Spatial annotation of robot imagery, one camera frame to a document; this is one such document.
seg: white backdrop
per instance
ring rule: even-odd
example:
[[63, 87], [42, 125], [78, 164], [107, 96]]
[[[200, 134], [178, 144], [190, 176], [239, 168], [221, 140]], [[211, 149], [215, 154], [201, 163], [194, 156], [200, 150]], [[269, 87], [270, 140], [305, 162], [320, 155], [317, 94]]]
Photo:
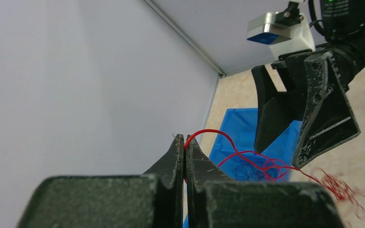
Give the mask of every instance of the white backdrop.
[[48, 176], [145, 171], [217, 81], [140, 0], [0, 1], [0, 228]]

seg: beige floor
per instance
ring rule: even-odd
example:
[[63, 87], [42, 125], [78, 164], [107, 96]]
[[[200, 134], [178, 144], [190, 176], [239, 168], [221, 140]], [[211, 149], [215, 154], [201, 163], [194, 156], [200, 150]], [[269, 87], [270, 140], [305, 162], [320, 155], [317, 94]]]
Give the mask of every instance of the beige floor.
[[[269, 68], [273, 80], [278, 88], [283, 88], [279, 76]], [[318, 157], [303, 171], [310, 172], [313, 167], [320, 167], [329, 174], [344, 174], [343, 180], [351, 188], [365, 190], [365, 69], [353, 80], [351, 90], [347, 93], [362, 134], [352, 141], [341, 145]], [[250, 71], [221, 79], [213, 101], [206, 128], [219, 129], [226, 109], [257, 107], [257, 95]], [[216, 134], [208, 133], [203, 136], [201, 148], [209, 154]], [[307, 181], [305, 176], [294, 173], [291, 181]], [[338, 208], [345, 223], [351, 227], [365, 227], [365, 221], [360, 221], [354, 213], [345, 216], [350, 204], [339, 203]]]

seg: red wire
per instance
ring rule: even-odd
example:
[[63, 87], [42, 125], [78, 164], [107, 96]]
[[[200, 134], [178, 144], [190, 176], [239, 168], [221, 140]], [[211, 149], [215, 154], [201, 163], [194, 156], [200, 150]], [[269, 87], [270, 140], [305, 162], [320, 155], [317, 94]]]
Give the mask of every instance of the red wire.
[[[311, 171], [311, 175], [308, 175], [306, 173], [304, 173], [301, 169], [295, 168], [295, 167], [291, 167], [291, 166], [287, 166], [282, 160], [279, 159], [271, 159], [263, 154], [258, 154], [254, 151], [242, 151], [239, 152], [236, 148], [236, 146], [234, 145], [233, 140], [224, 132], [219, 131], [219, 130], [214, 130], [214, 129], [204, 129], [204, 130], [200, 130], [195, 132], [193, 135], [191, 135], [187, 141], [185, 142], [184, 145], [184, 151], [186, 151], [186, 149], [188, 148], [188, 146], [190, 145], [190, 142], [199, 134], [202, 133], [218, 133], [223, 135], [224, 137], [227, 138], [227, 140], [229, 140], [230, 144], [233, 147], [233, 150], [235, 151], [234, 154], [231, 154], [230, 156], [228, 156], [227, 158], [225, 158], [219, 165], [218, 167], [222, 166], [227, 160], [229, 160], [230, 158], [234, 157], [234, 156], [239, 156], [241, 159], [243, 159], [244, 161], [248, 162], [249, 164], [251, 164], [252, 166], [254, 166], [255, 168], [259, 169], [260, 171], [262, 171], [265, 174], [265, 177], [267, 180], [271, 180], [271, 181], [276, 181], [279, 178], [282, 178], [284, 175], [286, 175], [287, 172], [284, 173], [280, 173], [281, 169], [291, 169], [291, 170], [296, 170], [301, 172], [303, 175], [307, 176], [308, 178], [314, 180], [315, 182], [319, 183], [320, 185], [324, 186], [325, 188], [327, 188], [329, 191], [331, 191], [334, 195], [335, 198], [338, 201], [350, 201], [352, 203], [352, 206], [355, 209], [355, 213], [356, 216], [361, 219], [364, 220], [365, 219], [365, 208], [358, 202], [358, 200], [356, 200], [356, 196], [359, 195], [361, 196], [363, 199], [365, 199], [365, 195], [363, 194], [363, 192], [365, 191], [360, 191], [358, 189], [351, 189], [343, 180], [339, 180], [338, 176], [335, 175], [328, 175], [324, 170], [322, 170], [321, 168], [314, 168]], [[247, 159], [246, 157], [244, 157], [242, 154], [244, 153], [253, 153], [256, 154], [257, 156], [266, 158], [267, 160], [265, 161], [265, 163], [263, 164], [262, 167], [258, 166], [257, 164], [255, 164], [253, 161]], [[283, 165], [277, 165], [275, 163], [275, 161], [278, 161], [280, 163], [282, 163]], [[270, 166], [266, 166], [268, 163], [273, 163], [273, 165]], [[276, 178], [271, 178], [271, 176], [269, 176], [268, 173], [266, 173], [266, 170], [271, 169], [271, 168], [276, 168], [279, 170], [280, 175]], [[323, 172], [323, 178], [321, 180], [317, 179], [313, 173], [315, 171], [322, 171]]]
[[[263, 167], [259, 167], [257, 164], [255, 164], [253, 161], [251, 161], [250, 159], [244, 157], [243, 155], [240, 154], [240, 152], [237, 150], [236, 146], [234, 145], [234, 142], [233, 140], [230, 138], [230, 136], [228, 136], [226, 133], [222, 132], [222, 131], [219, 131], [219, 130], [214, 130], [214, 129], [204, 129], [204, 130], [200, 130], [200, 131], [197, 131], [195, 132], [194, 134], [192, 134], [188, 139], [187, 141], [185, 142], [184, 144], [184, 151], [187, 150], [188, 146], [190, 145], [192, 139], [194, 139], [196, 136], [198, 136], [199, 134], [202, 134], [202, 133], [218, 133], [218, 134], [221, 134], [223, 135], [224, 137], [227, 138], [227, 140], [229, 140], [230, 144], [232, 145], [233, 147], [233, 150], [235, 151], [235, 155], [239, 156], [241, 159], [243, 159], [244, 161], [250, 163], [252, 166], [254, 166], [256, 169], [262, 171], [266, 177], [267, 180], [272, 180], [272, 181], [276, 181], [277, 179], [279, 178], [282, 178], [285, 174], [280, 174], [277, 178], [272, 178], [268, 173], [266, 173], [267, 170], [271, 169], [271, 168], [277, 168], [277, 169], [292, 169], [292, 170], [296, 170], [296, 171], [299, 171], [301, 172], [303, 175], [307, 176], [308, 178], [320, 183], [320, 181], [310, 175], [307, 175], [306, 173], [304, 173], [302, 170], [298, 169], [298, 168], [295, 168], [295, 167], [291, 167], [291, 166], [287, 166], [287, 165], [283, 165], [283, 166], [279, 166], [277, 165], [274, 161], [279, 161], [281, 162], [282, 164], [285, 164], [282, 160], [279, 160], [279, 159], [271, 159], [263, 154], [259, 154], [259, 153], [256, 153], [256, 152], [253, 152], [254, 154], [258, 155], [258, 156], [261, 156], [263, 158], [266, 158], [266, 162], [264, 163]], [[268, 164], [269, 162], [272, 162], [274, 163], [274, 165], [271, 165], [271, 166], [268, 166], [268, 167], [264, 167], [265, 164]]]

